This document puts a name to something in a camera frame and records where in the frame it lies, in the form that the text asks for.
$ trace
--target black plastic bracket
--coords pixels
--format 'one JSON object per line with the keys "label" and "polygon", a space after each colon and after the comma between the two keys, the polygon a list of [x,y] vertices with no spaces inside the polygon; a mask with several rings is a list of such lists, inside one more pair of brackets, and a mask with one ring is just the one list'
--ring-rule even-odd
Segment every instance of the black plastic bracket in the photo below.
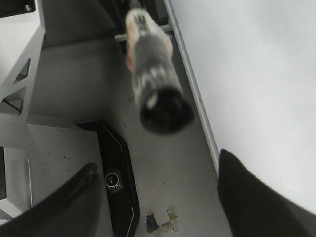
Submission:
{"label": "black plastic bracket", "polygon": [[0,18],[34,12],[35,0],[0,0]]}
{"label": "black plastic bracket", "polygon": [[100,121],[78,124],[96,131],[115,237],[132,237],[140,219],[138,196],[127,143]]}
{"label": "black plastic bracket", "polygon": [[0,147],[0,200],[6,198],[4,149]]}

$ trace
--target gray panel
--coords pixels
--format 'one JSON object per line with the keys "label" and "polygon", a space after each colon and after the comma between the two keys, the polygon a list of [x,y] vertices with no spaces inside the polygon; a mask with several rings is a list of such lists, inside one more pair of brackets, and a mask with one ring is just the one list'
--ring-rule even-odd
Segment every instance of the gray panel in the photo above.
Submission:
{"label": "gray panel", "polygon": [[[195,107],[179,51],[173,62],[189,103]],[[179,232],[173,236],[230,237],[217,196],[217,176],[195,110],[183,131],[160,136],[146,131],[134,103],[131,73],[120,46],[110,39],[42,51],[31,112],[81,122],[100,119],[129,145],[141,214],[153,211],[159,224],[174,205]],[[141,220],[136,237],[146,236]]]}
{"label": "gray panel", "polygon": [[1,220],[11,220],[11,219],[12,219],[11,216],[9,216],[4,211],[0,210],[0,223],[1,223]]}
{"label": "gray panel", "polygon": [[[3,122],[0,122],[0,130],[0,143],[4,147],[29,151],[33,205],[52,194],[89,162],[96,163],[98,173],[103,176],[95,132]],[[7,219],[1,211],[0,218]],[[102,204],[96,237],[104,235],[113,236],[106,188],[102,185]]]}
{"label": "gray panel", "polygon": [[46,27],[44,47],[113,32],[114,24],[98,0],[43,0],[42,4]]}
{"label": "gray panel", "polygon": [[168,18],[168,12],[163,0],[156,0],[157,12],[160,20]]}

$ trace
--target white surface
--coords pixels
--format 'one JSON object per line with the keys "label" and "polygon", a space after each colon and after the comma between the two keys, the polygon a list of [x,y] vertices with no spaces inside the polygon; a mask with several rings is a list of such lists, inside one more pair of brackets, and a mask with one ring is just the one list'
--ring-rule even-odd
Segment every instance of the white surface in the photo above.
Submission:
{"label": "white surface", "polygon": [[[103,176],[97,134],[72,127],[73,125],[68,128],[0,122],[0,144],[5,147],[5,151],[10,146],[29,152],[33,205],[61,187],[89,162],[96,163],[98,173]],[[113,236],[107,193],[103,184],[101,194],[96,237]],[[5,219],[5,216],[1,214],[0,219]]]}
{"label": "white surface", "polygon": [[4,147],[6,198],[0,200],[0,209],[17,217],[32,206],[28,152]]}
{"label": "white surface", "polygon": [[316,3],[169,2],[218,149],[316,214]]}
{"label": "white surface", "polygon": [[9,220],[1,220],[1,219],[0,219],[0,226],[3,225],[3,224],[5,224],[5,223],[7,223],[8,221],[9,221]]}
{"label": "white surface", "polygon": [[[194,108],[176,44],[173,62]],[[162,224],[169,220],[170,206],[179,216],[179,232],[162,237],[232,236],[218,199],[216,173],[198,117],[170,136],[146,131],[135,105],[125,55],[114,39],[43,49],[31,112],[68,118],[74,123],[99,119],[126,140],[142,215],[135,237],[147,236],[143,220],[146,213],[154,212]]]}

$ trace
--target white wall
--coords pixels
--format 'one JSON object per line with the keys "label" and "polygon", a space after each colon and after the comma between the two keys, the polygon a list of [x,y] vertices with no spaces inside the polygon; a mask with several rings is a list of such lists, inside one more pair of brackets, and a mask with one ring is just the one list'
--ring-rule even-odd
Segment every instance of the white wall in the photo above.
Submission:
{"label": "white wall", "polygon": [[166,3],[218,149],[316,214],[316,2]]}

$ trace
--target triangular cutout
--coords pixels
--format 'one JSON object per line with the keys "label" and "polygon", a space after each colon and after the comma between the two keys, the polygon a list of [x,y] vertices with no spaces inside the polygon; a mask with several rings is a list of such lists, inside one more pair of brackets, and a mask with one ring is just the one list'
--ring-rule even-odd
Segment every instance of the triangular cutout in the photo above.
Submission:
{"label": "triangular cutout", "polygon": [[25,79],[29,75],[29,70],[30,70],[30,64],[31,64],[31,59],[29,58],[26,64],[23,66],[21,72],[17,76],[17,78],[14,80],[13,84],[16,84],[20,82],[21,80]]}
{"label": "triangular cutout", "polygon": [[0,103],[0,113],[20,115],[23,110],[25,87],[5,97]]}

